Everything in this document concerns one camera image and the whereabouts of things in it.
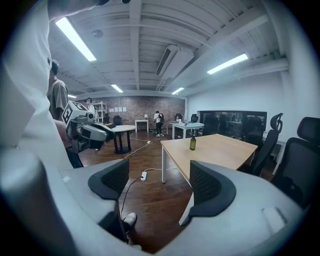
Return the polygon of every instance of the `brick wall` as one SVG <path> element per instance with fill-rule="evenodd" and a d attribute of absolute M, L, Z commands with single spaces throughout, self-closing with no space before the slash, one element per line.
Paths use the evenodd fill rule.
<path fill-rule="evenodd" d="M 155 129 L 153 123 L 154 114 L 159 111 L 164 115 L 166 121 L 173 120 L 177 113 L 185 115 L 185 100 L 172 97 L 152 97 L 152 96 L 123 96 L 123 97 L 101 97 L 93 98 L 92 103 L 100 101 L 106 102 L 106 109 L 114 107 L 126 107 L 126 112 L 110 112 L 110 122 L 113 121 L 115 115 L 122 118 L 123 125 L 135 125 L 135 120 L 145 119 L 145 114 L 148 115 L 149 128 Z M 146 130 L 145 123 L 138 123 L 139 130 Z"/>

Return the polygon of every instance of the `black table leg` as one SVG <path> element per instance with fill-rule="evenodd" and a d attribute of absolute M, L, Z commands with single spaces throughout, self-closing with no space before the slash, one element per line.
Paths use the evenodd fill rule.
<path fill-rule="evenodd" d="M 119 144 L 120 144 L 120 149 L 118 149 L 117 145 L 117 134 L 119 136 Z M 115 148 L 115 153 L 119 155 L 126 154 L 131 151 L 131 145 L 130 145 L 130 133 L 127 131 L 126 133 L 127 139 L 128 139 L 128 146 L 123 146 L 122 145 L 122 138 L 121 138 L 121 132 L 116 132 L 114 136 L 114 148 Z"/>
<path fill-rule="evenodd" d="M 130 132 L 126 132 L 126 138 L 128 140 L 128 150 L 131 151 L 131 145 L 130 145 Z"/>

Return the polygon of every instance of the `sneaker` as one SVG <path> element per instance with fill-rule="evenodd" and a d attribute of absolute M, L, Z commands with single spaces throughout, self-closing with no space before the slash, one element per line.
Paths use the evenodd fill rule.
<path fill-rule="evenodd" d="M 133 224 L 135 224 L 137 221 L 137 215 L 134 212 L 131 212 L 130 214 L 128 214 L 123 222 L 128 223 L 130 225 L 130 227 L 132 227 Z"/>
<path fill-rule="evenodd" d="M 133 244 L 133 245 L 131 245 L 131 247 L 136 248 L 139 251 L 142 251 L 142 247 L 139 244 Z"/>

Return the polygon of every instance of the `fluorescent light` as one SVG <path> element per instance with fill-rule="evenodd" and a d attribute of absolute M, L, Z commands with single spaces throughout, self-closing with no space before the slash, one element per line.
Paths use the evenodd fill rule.
<path fill-rule="evenodd" d="M 178 90 L 175 90 L 173 93 L 171 93 L 172 95 L 173 94 L 177 94 L 178 92 L 182 91 L 184 88 L 179 88 Z"/>
<path fill-rule="evenodd" d="M 242 55 L 240 55 L 240 56 L 238 56 L 238 57 L 235 57 L 235 58 L 233 58 L 233 59 L 230 59 L 229 61 L 227 61 L 227 62 L 225 62 L 225 63 L 223 63 L 223 64 L 221 64 L 221 65 L 219 65 L 219 66 L 216 66 L 215 68 L 209 70 L 207 73 L 210 74 L 210 75 L 212 75 L 213 73 L 216 73 L 216 72 L 218 72 L 218 71 L 220 71 L 220 70 L 223 70 L 223 69 L 225 69 L 225 68 L 227 68 L 227 67 L 230 67 L 230 66 L 232 66 L 232 65 L 234 65 L 234 64 L 236 64 L 236 63 L 245 61 L 245 60 L 247 60 L 247 59 L 248 59 L 247 55 L 242 54 Z"/>
<path fill-rule="evenodd" d="M 84 57 L 87 58 L 88 61 L 92 62 L 97 60 L 66 17 L 59 19 L 55 24 L 59 27 L 59 29 L 61 29 L 66 37 L 69 38 L 69 40 L 75 45 L 75 47 L 78 48 L 78 50 L 84 55 Z"/>
<path fill-rule="evenodd" d="M 115 84 L 111 84 L 111 86 L 116 89 L 119 93 L 123 93 L 123 91 L 118 87 L 116 86 Z"/>

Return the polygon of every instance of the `white wall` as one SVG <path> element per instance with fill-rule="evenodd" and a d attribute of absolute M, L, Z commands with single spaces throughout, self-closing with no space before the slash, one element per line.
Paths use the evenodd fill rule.
<path fill-rule="evenodd" d="M 283 124 L 290 124 L 290 137 L 297 136 L 303 117 L 320 118 L 320 66 L 317 53 L 300 23 L 281 3 L 264 0 L 275 28 L 280 54 L 286 56 L 289 70 L 281 72 L 284 88 Z"/>
<path fill-rule="evenodd" d="M 279 72 L 249 76 L 190 95 L 188 119 L 197 111 L 264 111 L 267 112 L 268 131 L 270 119 L 276 114 L 284 113 L 283 100 L 284 87 Z M 281 132 L 283 139 L 288 136 L 287 129 L 288 126 L 284 123 Z"/>

